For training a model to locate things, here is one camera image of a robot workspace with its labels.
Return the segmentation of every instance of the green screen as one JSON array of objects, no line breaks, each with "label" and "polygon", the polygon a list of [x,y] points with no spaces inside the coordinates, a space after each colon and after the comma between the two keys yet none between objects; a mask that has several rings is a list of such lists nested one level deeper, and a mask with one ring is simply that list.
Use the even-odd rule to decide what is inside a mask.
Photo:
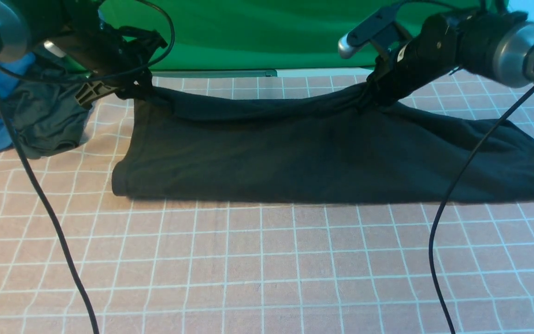
[{"label": "green screen", "polygon": [[[267,70],[368,66],[377,53],[365,47],[352,59],[337,54],[337,41],[381,6],[395,0],[150,0],[172,17],[176,44],[152,69]],[[478,0],[445,0],[478,6]],[[408,4],[398,21],[417,35],[432,4]],[[155,29],[167,39],[169,26],[154,9],[134,0],[106,0],[108,23]]]}]

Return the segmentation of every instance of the grid mat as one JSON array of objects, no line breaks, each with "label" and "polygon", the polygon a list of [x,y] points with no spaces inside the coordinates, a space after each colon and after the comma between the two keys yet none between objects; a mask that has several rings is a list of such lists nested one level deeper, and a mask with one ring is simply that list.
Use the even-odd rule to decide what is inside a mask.
[{"label": "grid mat", "polygon": [[[301,98],[362,76],[168,79],[202,95]],[[458,72],[404,103],[497,118],[523,90]],[[426,245],[436,205],[132,203],[110,190],[132,101],[100,101],[87,144],[32,162],[106,334],[447,331]],[[534,96],[511,118],[534,137]],[[459,332],[534,333],[534,203],[449,206],[439,280]],[[14,152],[0,154],[0,334],[90,333],[55,231]]]}]

